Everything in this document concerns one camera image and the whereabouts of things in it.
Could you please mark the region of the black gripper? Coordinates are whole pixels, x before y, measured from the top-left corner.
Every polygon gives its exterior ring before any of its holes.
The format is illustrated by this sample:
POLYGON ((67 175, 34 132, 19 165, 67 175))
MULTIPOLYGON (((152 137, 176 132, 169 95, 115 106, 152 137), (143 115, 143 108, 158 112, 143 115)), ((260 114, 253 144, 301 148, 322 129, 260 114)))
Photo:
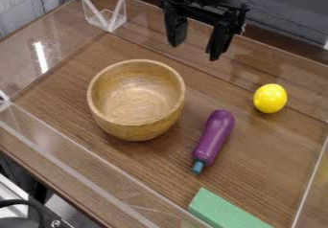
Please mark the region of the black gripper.
POLYGON ((162 0, 166 39, 173 47, 184 43, 188 37, 188 18, 216 25, 205 53, 214 61, 226 52, 235 31, 233 27, 245 26, 247 3, 239 0, 162 0))

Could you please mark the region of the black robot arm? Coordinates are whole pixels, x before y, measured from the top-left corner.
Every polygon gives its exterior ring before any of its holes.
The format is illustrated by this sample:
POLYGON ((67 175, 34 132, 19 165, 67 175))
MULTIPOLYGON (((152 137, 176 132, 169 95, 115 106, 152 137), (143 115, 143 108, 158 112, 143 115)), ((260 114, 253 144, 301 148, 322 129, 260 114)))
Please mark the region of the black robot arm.
POLYGON ((188 38, 189 19, 213 27, 205 53, 214 61, 228 51, 233 37, 247 28, 247 3, 231 4, 231 0, 162 0, 166 39, 178 47, 188 38))

